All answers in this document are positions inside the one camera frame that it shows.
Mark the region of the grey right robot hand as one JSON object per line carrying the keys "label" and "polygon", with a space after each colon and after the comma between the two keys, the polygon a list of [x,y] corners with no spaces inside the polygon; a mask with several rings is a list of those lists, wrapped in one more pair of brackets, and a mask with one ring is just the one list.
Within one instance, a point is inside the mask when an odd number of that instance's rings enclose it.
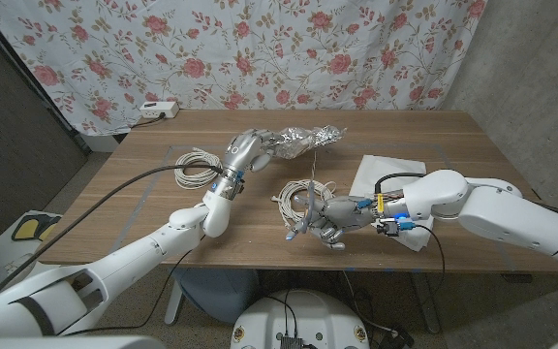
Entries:
{"label": "grey right robot hand", "polygon": [[321,201],[311,196],[296,195],[294,201],[305,207],[305,213],[289,229],[286,240],[310,232],[327,248],[344,250],[345,244],[340,238],[345,233],[359,230],[376,219],[375,204],[363,197],[341,196]]}

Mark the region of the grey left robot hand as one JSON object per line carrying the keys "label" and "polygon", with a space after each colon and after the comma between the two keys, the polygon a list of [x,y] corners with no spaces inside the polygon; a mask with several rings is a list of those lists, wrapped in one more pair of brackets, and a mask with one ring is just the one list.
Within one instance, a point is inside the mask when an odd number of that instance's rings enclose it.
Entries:
{"label": "grey left robot hand", "polygon": [[250,129],[234,137],[222,161],[222,172],[209,188],[227,200],[233,200],[243,190],[247,171],[262,170],[274,154],[278,135],[264,129]]}

